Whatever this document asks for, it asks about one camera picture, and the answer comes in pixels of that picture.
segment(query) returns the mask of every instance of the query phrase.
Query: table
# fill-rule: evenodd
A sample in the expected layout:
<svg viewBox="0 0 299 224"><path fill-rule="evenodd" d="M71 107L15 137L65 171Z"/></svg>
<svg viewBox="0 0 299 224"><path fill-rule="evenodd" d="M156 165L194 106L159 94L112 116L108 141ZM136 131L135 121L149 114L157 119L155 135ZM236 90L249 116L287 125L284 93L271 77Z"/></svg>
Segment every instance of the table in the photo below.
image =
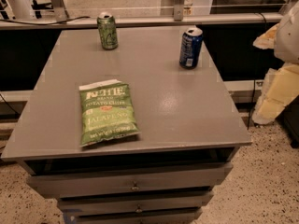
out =
<svg viewBox="0 0 299 224"><path fill-rule="evenodd" d="M97 30L63 31L2 155L77 223L190 222L251 140L203 44L178 64L186 27L122 28L103 50ZM141 134L79 147L78 86L130 85Z"/></svg>

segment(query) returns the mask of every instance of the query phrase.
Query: blue can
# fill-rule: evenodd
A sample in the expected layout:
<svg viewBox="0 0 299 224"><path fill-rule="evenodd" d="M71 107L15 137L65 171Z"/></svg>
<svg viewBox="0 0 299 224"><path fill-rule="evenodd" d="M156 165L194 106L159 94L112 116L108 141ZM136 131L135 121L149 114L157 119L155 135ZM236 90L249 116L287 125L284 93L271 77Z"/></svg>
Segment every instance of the blue can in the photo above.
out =
<svg viewBox="0 0 299 224"><path fill-rule="evenodd" d="M181 40L179 64L185 69L194 69L198 64L203 31L197 27L187 29Z"/></svg>

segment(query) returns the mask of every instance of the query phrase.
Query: terrazzo floor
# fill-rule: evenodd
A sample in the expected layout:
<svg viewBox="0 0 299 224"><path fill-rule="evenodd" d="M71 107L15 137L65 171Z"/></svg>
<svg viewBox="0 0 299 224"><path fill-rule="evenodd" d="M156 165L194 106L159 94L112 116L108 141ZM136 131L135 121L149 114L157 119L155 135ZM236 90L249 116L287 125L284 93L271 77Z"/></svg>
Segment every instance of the terrazzo floor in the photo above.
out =
<svg viewBox="0 0 299 224"><path fill-rule="evenodd" d="M193 224L299 223L299 149L278 122L249 133L252 145L240 148L233 171ZM63 224L56 202L30 189L27 176L17 164L0 166L0 223Z"/></svg>

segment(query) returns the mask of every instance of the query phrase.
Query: green bag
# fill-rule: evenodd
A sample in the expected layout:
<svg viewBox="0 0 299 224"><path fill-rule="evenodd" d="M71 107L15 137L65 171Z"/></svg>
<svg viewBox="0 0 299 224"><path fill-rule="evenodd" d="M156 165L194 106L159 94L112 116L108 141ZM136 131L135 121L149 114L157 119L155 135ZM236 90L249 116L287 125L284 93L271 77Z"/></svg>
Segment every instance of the green bag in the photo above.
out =
<svg viewBox="0 0 299 224"><path fill-rule="evenodd" d="M139 133L128 84L111 79L80 86L79 92L82 147Z"/></svg>

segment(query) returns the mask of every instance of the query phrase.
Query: can top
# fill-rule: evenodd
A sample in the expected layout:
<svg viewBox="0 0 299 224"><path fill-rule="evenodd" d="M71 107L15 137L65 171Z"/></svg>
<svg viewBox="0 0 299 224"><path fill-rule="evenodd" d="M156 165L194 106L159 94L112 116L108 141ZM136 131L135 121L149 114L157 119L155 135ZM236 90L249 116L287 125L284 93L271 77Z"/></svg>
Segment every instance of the can top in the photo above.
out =
<svg viewBox="0 0 299 224"><path fill-rule="evenodd" d="M187 29L186 34L191 36L201 35L203 31L197 27L190 27Z"/></svg>
<svg viewBox="0 0 299 224"><path fill-rule="evenodd" d="M109 19L109 18L112 18L112 15L111 13L108 13L108 12L102 12L99 16L100 19Z"/></svg>

